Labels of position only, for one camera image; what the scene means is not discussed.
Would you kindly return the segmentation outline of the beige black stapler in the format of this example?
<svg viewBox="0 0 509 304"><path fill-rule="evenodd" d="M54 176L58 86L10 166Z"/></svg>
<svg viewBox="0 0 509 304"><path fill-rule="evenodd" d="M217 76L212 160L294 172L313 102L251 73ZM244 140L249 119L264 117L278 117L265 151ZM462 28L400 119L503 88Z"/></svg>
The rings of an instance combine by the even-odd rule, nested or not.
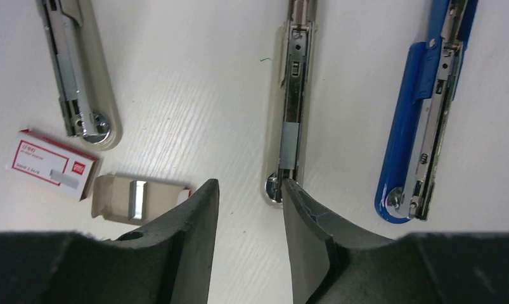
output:
<svg viewBox="0 0 509 304"><path fill-rule="evenodd" d="M317 1L287 1L287 5L285 21L276 32L272 59L261 189L264 201L273 208L282 207L284 180L303 180L303 128L317 32Z"/></svg>
<svg viewBox="0 0 509 304"><path fill-rule="evenodd" d="M86 148L118 145L122 125L91 1L38 1L68 137Z"/></svg>

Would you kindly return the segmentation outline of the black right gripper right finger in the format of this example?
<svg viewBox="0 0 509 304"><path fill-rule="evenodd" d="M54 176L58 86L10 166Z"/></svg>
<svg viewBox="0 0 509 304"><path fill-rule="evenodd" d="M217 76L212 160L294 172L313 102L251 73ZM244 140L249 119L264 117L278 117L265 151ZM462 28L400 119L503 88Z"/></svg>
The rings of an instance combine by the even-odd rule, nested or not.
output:
<svg viewBox="0 0 509 304"><path fill-rule="evenodd" d="M294 180L282 183L294 303L509 303L509 233L353 224Z"/></svg>

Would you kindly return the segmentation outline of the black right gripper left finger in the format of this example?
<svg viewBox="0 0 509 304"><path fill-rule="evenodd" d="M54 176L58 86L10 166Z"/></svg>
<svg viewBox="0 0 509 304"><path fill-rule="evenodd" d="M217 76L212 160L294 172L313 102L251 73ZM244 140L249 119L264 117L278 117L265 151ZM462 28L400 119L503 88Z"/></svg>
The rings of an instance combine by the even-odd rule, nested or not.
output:
<svg viewBox="0 0 509 304"><path fill-rule="evenodd" d="M207 303L219 182L118 239L0 232L0 303Z"/></svg>

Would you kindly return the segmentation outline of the red white staple box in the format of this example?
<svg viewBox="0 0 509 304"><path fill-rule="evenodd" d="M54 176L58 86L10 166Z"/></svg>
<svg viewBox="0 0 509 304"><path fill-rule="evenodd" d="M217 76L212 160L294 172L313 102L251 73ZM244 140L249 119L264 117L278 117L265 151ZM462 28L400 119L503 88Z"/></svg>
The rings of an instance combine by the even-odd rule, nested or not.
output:
<svg viewBox="0 0 509 304"><path fill-rule="evenodd" d="M30 129L18 131L7 169L77 201L88 197L100 159Z"/></svg>

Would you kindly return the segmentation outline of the blue stapler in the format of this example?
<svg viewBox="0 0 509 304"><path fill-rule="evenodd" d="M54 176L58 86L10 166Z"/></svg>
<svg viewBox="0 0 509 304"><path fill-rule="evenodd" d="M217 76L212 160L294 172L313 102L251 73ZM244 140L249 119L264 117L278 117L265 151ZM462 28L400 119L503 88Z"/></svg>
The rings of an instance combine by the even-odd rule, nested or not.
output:
<svg viewBox="0 0 509 304"><path fill-rule="evenodd" d="M432 1L409 47L374 206L391 224L426 221L477 1Z"/></svg>

